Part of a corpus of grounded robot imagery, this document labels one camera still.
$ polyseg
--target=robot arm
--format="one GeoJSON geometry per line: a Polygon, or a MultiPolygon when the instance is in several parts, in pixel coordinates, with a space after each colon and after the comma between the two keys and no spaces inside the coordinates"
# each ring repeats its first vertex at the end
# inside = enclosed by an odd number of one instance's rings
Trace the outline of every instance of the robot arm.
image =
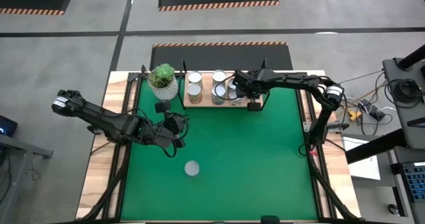
{"type": "Polygon", "coordinates": [[[324,143],[327,135],[327,122],[332,112],[338,109],[344,95],[344,89],[325,76],[275,73],[266,68],[248,73],[237,70],[234,73],[233,83],[236,85],[238,97],[250,99],[250,103],[248,103],[250,111],[261,109],[261,104],[256,103],[255,99],[262,94],[269,93],[272,88],[293,88],[311,93],[322,107],[319,118],[311,125],[310,131],[307,133],[308,143],[312,145],[324,143]]]}
{"type": "Polygon", "coordinates": [[[119,145],[137,142],[165,149],[172,143],[176,148],[182,148],[185,145],[183,137],[178,138],[177,135],[188,125],[187,119],[181,114],[169,113],[170,107],[169,102],[155,104],[156,111],[163,112],[165,119],[153,124],[146,116],[116,114],[87,102],[79,91],[75,90],[60,90],[52,104],[53,112],[62,116],[78,117],[91,124],[89,131],[101,129],[109,140],[119,145]]]}

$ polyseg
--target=concrete floor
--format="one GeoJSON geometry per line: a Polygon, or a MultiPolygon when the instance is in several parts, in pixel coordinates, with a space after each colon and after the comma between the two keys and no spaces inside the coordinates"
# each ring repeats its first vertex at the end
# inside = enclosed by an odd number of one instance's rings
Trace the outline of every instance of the concrete floor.
{"type": "MultiPolygon", "coordinates": [[[[0,33],[119,31],[126,1],[71,0],[61,17],[1,14],[0,33]]],[[[425,26],[423,0],[280,2],[276,7],[159,12],[157,0],[133,0],[127,31],[425,26]]],[[[380,70],[383,59],[405,56],[424,40],[425,33],[126,37],[117,70],[149,65],[155,43],[286,41],[294,69],[325,70],[332,79],[341,81],[380,70]]],[[[116,41],[117,37],[0,38],[0,114],[19,123],[18,139],[54,149],[48,162],[35,160],[42,178],[27,182],[15,223],[74,219],[93,135],[86,130],[86,123],[53,114],[50,105],[61,88],[80,90],[89,101],[100,104],[116,41]]],[[[346,95],[359,97],[372,90],[376,77],[345,83],[346,95]]],[[[376,105],[391,106],[382,93],[376,105]]],[[[377,134],[400,127],[393,115],[392,123],[381,126],[377,134]]],[[[355,124],[346,132],[361,133],[355,124]]],[[[387,189],[356,187],[356,192],[366,219],[412,222],[383,211],[383,205],[392,201],[387,189]]]]}

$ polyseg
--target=yellow and black striped edge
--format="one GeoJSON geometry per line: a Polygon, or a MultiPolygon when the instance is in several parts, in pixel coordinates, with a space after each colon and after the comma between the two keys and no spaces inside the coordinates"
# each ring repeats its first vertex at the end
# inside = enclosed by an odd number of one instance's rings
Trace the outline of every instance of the yellow and black striped edge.
{"type": "Polygon", "coordinates": [[[279,5],[279,1],[247,1],[247,2],[226,2],[226,3],[210,3],[196,5],[172,5],[163,6],[159,11],[188,11],[195,9],[219,9],[219,8],[235,8],[235,7],[255,7],[279,5]]]}
{"type": "Polygon", "coordinates": [[[219,46],[219,45],[286,45],[286,42],[206,42],[206,43],[165,43],[154,44],[155,47],[193,47],[193,46],[219,46]]]}
{"type": "Polygon", "coordinates": [[[46,9],[12,9],[0,8],[0,14],[17,14],[17,15],[63,15],[65,11],[46,10],[46,9]]]}

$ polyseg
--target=wooden shelf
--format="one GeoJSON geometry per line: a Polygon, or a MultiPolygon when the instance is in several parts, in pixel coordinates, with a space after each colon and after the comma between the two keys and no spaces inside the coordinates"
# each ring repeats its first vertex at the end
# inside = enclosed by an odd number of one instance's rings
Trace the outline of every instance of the wooden shelf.
{"type": "MultiPolygon", "coordinates": [[[[248,100],[244,98],[240,104],[237,105],[231,105],[230,101],[225,100],[224,104],[216,105],[211,101],[211,90],[213,89],[213,72],[201,72],[202,74],[202,101],[198,104],[192,104],[189,101],[189,95],[186,92],[187,86],[189,85],[189,79],[185,78],[185,96],[183,98],[183,104],[186,108],[246,108],[246,105],[248,103],[248,100]]],[[[227,77],[231,76],[233,72],[226,72],[227,77]]],[[[257,100],[257,102],[261,103],[263,105],[263,98],[257,100]]]]}

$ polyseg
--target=green table surface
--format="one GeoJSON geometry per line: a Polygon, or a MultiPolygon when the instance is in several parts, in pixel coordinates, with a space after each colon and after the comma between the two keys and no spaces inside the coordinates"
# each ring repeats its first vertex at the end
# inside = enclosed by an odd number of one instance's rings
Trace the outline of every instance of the green table surface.
{"type": "MultiPolygon", "coordinates": [[[[154,122],[163,119],[156,102],[143,82],[139,107],[154,122]]],[[[295,91],[273,89],[262,112],[183,110],[178,97],[171,105],[190,116],[186,146],[168,158],[160,147],[133,144],[122,220],[317,220],[307,160],[297,151],[303,133],[295,91]],[[195,177],[184,171],[190,160],[200,166],[195,177]]]]}

